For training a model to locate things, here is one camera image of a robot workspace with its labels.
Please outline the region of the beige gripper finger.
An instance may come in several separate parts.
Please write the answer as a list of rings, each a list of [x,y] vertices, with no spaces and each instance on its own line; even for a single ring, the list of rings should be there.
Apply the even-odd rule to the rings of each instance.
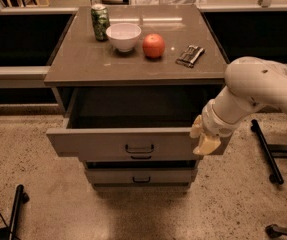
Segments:
[[[191,130],[190,130],[190,137],[191,138],[198,138],[203,131],[202,127],[202,116],[198,115],[194,120]]]
[[[202,133],[199,137],[197,147],[193,150],[196,155],[209,155],[221,145],[219,136]]]

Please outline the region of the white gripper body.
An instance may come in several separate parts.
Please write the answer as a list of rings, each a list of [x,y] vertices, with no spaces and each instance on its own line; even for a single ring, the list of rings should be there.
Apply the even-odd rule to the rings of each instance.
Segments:
[[[239,123],[227,123],[217,115],[213,99],[202,109],[201,116],[204,132],[208,135],[227,138],[239,127]]]

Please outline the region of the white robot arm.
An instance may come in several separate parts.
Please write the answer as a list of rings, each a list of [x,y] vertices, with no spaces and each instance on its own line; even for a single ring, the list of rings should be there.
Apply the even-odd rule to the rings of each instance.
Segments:
[[[231,62],[224,73],[225,87],[202,109],[190,136],[199,140],[193,153],[208,155],[233,134],[250,114],[271,106],[287,115],[287,66],[256,57]]]

